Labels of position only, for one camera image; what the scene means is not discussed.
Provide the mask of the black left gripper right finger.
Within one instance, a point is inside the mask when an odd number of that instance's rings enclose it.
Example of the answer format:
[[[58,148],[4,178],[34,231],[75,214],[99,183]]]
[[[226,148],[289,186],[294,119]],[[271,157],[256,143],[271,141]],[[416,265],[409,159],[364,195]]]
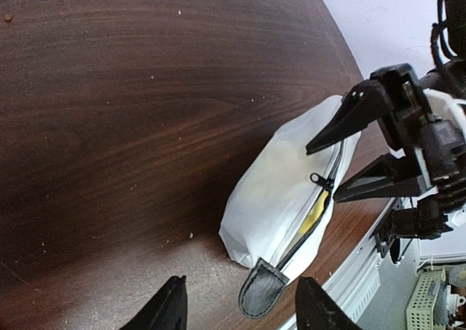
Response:
[[[359,330],[314,278],[299,278],[295,306],[298,330]]]

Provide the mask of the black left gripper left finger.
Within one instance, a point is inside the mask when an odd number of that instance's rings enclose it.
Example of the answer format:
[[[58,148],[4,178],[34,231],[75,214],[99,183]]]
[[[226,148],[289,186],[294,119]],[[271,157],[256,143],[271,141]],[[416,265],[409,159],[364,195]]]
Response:
[[[121,330],[186,330],[186,276],[172,276]]]

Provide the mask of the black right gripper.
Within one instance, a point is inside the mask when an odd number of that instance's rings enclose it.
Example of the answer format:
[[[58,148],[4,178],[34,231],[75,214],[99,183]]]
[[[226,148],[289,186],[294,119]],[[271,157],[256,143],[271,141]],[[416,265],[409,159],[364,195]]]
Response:
[[[331,121],[306,145],[317,153],[378,120],[390,147],[404,157],[378,157],[333,194],[338,203],[371,198],[465,194],[465,114],[442,106],[462,92],[464,63],[447,63],[418,79],[409,64],[381,68],[355,85]]]

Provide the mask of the yellow sponge block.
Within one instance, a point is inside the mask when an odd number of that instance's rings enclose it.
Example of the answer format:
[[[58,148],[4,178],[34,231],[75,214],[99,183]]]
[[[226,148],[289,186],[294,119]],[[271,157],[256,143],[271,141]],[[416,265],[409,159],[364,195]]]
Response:
[[[325,211],[328,196],[329,193],[327,191],[324,191],[320,194],[315,204],[309,210],[309,213],[307,214],[305,220],[299,227],[298,233],[300,235],[304,235],[306,232],[308,232],[314,226],[317,220],[321,217],[321,215]]]

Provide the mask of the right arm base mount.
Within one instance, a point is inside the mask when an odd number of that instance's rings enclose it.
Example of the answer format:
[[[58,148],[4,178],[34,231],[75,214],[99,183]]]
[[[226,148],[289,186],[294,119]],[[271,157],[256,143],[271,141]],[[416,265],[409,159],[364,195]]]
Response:
[[[448,216],[436,200],[426,197],[415,208],[404,208],[396,199],[377,224],[373,236],[376,249],[384,259],[394,242],[400,239],[434,240],[443,233],[453,231]]]

